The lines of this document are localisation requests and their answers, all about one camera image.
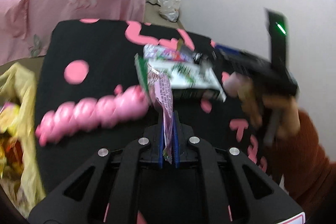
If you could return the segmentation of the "right hand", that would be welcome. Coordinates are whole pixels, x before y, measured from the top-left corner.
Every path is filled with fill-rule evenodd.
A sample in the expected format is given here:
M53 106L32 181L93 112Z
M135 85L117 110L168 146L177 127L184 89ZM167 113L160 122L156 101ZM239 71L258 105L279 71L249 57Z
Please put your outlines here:
M238 88L238 97L241 101L242 110L250 118L253 127L261 127L263 112L272 110L280 112L280 123L276 131L277 138L285 140L299 133L298 105L294 97L259 95L255 91L252 81L248 81Z

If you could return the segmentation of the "orange sleeve forearm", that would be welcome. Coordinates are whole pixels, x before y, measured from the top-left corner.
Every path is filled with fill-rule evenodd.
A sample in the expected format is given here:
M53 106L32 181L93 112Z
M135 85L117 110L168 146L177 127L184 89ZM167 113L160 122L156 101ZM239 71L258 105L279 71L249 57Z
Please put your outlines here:
M277 183L284 179L285 190L310 217L327 196L335 191L335 162L319 145L317 130L308 114L298 112L300 130L286 140L277 140L265 150L267 171Z

